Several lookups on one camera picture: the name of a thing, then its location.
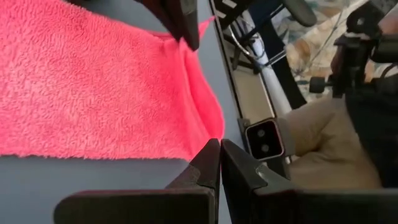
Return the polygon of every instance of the gray surface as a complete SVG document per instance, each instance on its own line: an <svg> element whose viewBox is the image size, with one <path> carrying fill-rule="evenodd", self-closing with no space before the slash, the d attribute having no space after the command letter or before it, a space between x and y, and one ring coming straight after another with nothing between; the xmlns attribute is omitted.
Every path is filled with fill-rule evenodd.
<svg viewBox="0 0 398 224"><path fill-rule="evenodd" d="M164 30L146 8L132 0L95 0L91 10L134 26ZM199 17L210 17L207 1L198 1ZM226 138L242 145L231 91L214 28L201 42L199 58L225 113ZM52 210L62 198L86 189L161 189L187 166L181 160L91 161L0 157L0 223L52 223ZM230 223L224 194L220 223Z"/></svg>

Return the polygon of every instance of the red towel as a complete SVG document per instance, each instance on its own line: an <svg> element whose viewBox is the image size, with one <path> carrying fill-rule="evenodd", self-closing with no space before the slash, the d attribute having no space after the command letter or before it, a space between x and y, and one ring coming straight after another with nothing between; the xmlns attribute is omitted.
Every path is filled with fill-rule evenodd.
<svg viewBox="0 0 398 224"><path fill-rule="evenodd" d="M223 131L184 41L60 0L0 4L0 155L189 160Z"/></svg>

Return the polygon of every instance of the beige fabric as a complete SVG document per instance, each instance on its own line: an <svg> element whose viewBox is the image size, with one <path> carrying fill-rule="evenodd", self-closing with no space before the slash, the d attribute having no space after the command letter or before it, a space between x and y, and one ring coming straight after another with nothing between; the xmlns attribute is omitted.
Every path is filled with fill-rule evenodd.
<svg viewBox="0 0 398 224"><path fill-rule="evenodd" d="M300 157L290 165L292 182L305 189L381 188L343 99L314 101L286 119Z"/></svg>

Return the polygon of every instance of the wheel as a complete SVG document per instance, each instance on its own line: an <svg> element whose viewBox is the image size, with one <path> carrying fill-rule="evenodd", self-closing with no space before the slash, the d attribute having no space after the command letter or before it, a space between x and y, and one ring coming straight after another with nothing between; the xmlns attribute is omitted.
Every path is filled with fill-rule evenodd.
<svg viewBox="0 0 398 224"><path fill-rule="evenodd" d="M326 81L323 77L311 77L310 93L323 93L325 91Z"/></svg>

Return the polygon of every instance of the gray table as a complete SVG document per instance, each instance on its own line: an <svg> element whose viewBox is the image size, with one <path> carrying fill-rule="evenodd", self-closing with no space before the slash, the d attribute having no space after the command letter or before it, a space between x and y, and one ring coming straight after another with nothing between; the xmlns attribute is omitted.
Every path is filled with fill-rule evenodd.
<svg viewBox="0 0 398 224"><path fill-rule="evenodd" d="M91 0L84 6L134 26L164 30L146 8L133 0ZM198 1L198 8L201 21L211 16L208 1ZM215 28L210 27L201 42L200 62L226 112L225 137L242 145L236 108L219 49ZM67 195L86 189L161 189L186 166L185 161L167 159L91 161L0 157L0 223L53 223L53 208ZM230 223L223 194L220 223Z"/></svg>

